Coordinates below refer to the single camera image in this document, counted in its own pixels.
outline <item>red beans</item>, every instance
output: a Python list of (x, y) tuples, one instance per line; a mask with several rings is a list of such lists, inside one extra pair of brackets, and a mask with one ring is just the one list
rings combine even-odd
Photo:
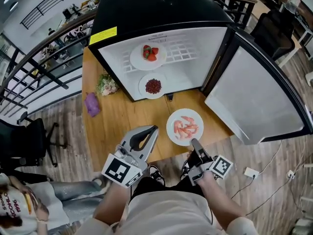
[(154, 78), (149, 80), (148, 83), (146, 84), (146, 92), (151, 93), (151, 94), (159, 93), (161, 88), (162, 88), (161, 82)]

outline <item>wooden floor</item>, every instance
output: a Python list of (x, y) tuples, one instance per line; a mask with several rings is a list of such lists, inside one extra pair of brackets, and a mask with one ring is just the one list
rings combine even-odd
[[(291, 82), (297, 88), (303, 100), (310, 110), (313, 109), (313, 88), (309, 87), (305, 80), (305, 74), (313, 71), (313, 65), (307, 61), (305, 54), (300, 50), (282, 68)], [(53, 135), (56, 142), (67, 140), (67, 149), (54, 148), (59, 166), (53, 168), (47, 158), (44, 166), (37, 168), (23, 168), (27, 172), (39, 172), (47, 174), (54, 180), (79, 181), (90, 180), (94, 176), (89, 151), (85, 143), (85, 134), (82, 124), (82, 99), (81, 95), (67, 99), (53, 106), (36, 113), (31, 118), (42, 118), (45, 126), (50, 127), (53, 122), (58, 122), (60, 127)], [(277, 151), (281, 141), (267, 142), (260, 145), (242, 145), (241, 142), (232, 136), (228, 139), (205, 147), (211, 154), (221, 154), (234, 162), (234, 166), (228, 176), (220, 184), (225, 188), (226, 193), (232, 196), (238, 189), (243, 188), (251, 182), (250, 178), (243, 175), (245, 167), (251, 167), (261, 171), (271, 160)], [(242, 205), (247, 213), (266, 201), (286, 181), (286, 173), (291, 169), (295, 170), (298, 163), (313, 153), (313, 137), (305, 136), (282, 142), (281, 148), (271, 165), (262, 173), (251, 186), (247, 187), (236, 195), (234, 200)], [(180, 167), (186, 158), (186, 154), (175, 158), (157, 162), (168, 185), (178, 181)], [(306, 160), (313, 162), (313, 156)], [(302, 216), (293, 201), (292, 191), (298, 206), (299, 196), (303, 194), (313, 197), (313, 188), (310, 178), (313, 174), (310, 170), (300, 169), (295, 179), (282, 187), (268, 202), (260, 209), (249, 215), (261, 235), (286, 235), (293, 227), (296, 219)], [(308, 214), (313, 214), (313, 205), (303, 203), (303, 209)]]

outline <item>strawberry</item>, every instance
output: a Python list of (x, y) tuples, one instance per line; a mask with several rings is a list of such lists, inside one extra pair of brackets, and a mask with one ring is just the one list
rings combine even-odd
[(152, 48), (152, 53), (154, 55), (157, 55), (158, 54), (158, 48)]
[(148, 56), (149, 56), (149, 54), (150, 54), (150, 52), (149, 52), (148, 50), (144, 50), (144, 51), (143, 51), (143, 58), (144, 58), (144, 59), (147, 59)]
[(148, 50), (149, 52), (151, 51), (151, 47), (149, 45), (145, 45), (143, 47), (143, 51)]
[(155, 61), (156, 59), (157, 59), (157, 57), (154, 54), (150, 54), (148, 56), (148, 60), (151, 61), (151, 62)]

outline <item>power adapter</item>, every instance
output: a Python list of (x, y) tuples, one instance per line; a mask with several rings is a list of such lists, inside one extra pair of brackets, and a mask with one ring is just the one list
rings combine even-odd
[(247, 167), (244, 171), (244, 175), (256, 179), (259, 176), (259, 172)]
[(294, 172), (292, 170), (289, 170), (287, 172), (287, 175), (286, 175), (287, 179), (294, 179)]

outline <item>white shirt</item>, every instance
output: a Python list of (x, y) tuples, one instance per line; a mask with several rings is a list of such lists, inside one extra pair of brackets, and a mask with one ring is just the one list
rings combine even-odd
[(301, 0), (287, 0), (285, 4), (285, 8), (294, 14), (297, 8), (299, 7), (300, 3), (301, 3)]
[[(10, 180), (4, 173), (0, 174), (0, 185), (8, 185), (9, 189), (8, 192), (0, 195), (0, 215), (9, 214), (10, 216), (19, 216), (22, 219), (22, 226), (9, 229), (0, 227), (0, 233), (4, 235), (36, 235), (37, 219), (34, 207), (31, 207), (30, 214), (26, 198), (19, 190), (10, 186)], [(69, 223), (69, 218), (63, 210), (63, 205), (55, 196), (54, 189), (49, 182), (28, 186), (49, 210), (48, 230)]]
[[(182, 191), (155, 191), (135, 197), (129, 204), (128, 217), (118, 224), (119, 235), (222, 235), (214, 228), (205, 198)], [(90, 219), (76, 235), (112, 235), (112, 227)], [(229, 235), (257, 235), (251, 220), (240, 217), (232, 221)]]

